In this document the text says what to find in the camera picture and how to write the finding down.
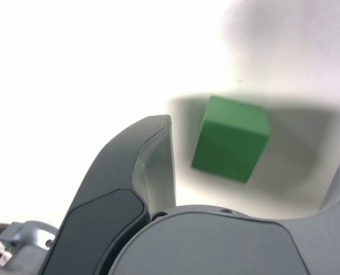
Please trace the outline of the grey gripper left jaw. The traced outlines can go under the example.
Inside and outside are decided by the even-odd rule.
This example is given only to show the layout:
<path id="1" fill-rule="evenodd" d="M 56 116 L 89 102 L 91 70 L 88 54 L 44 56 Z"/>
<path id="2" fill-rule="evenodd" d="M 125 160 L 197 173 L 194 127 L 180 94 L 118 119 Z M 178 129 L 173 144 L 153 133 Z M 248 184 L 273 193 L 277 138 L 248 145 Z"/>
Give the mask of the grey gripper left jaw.
<path id="1" fill-rule="evenodd" d="M 98 153 L 39 272 L 107 274 L 151 214 L 175 204 L 171 117 L 148 116 Z"/>

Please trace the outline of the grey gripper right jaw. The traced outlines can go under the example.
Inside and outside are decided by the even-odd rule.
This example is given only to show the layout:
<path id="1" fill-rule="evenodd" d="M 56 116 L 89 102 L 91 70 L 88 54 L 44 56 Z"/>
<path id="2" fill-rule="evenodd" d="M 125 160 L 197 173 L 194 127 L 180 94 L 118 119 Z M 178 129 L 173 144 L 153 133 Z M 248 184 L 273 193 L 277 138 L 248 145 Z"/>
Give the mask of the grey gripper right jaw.
<path id="1" fill-rule="evenodd" d="M 180 209 L 139 231 L 110 274 L 340 274 L 340 165 L 315 215 Z"/>

